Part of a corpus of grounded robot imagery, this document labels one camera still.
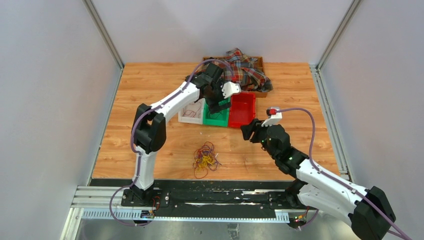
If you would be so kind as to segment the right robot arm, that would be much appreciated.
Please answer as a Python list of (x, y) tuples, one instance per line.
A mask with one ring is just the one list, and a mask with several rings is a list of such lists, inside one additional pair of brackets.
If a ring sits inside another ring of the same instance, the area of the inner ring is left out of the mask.
[(265, 126), (253, 119), (240, 127), (244, 140), (261, 144), (284, 174), (295, 180), (285, 195), (294, 209), (301, 205), (321, 210), (350, 226), (361, 240), (381, 240), (396, 221), (385, 192), (357, 185), (319, 166), (291, 145), (280, 125)]

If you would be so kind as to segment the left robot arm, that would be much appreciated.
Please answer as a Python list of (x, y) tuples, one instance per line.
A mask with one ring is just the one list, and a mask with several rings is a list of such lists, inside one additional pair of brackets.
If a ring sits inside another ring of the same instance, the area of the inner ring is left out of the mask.
[(211, 60), (204, 61), (204, 71), (194, 70), (172, 93), (151, 105), (137, 107), (131, 129), (130, 147), (136, 154), (133, 182), (129, 189), (140, 206), (149, 206), (153, 201), (154, 168), (158, 151), (167, 139), (167, 123), (190, 103), (203, 99), (211, 114), (230, 107), (222, 101), (230, 97), (224, 90), (228, 85), (224, 70)]

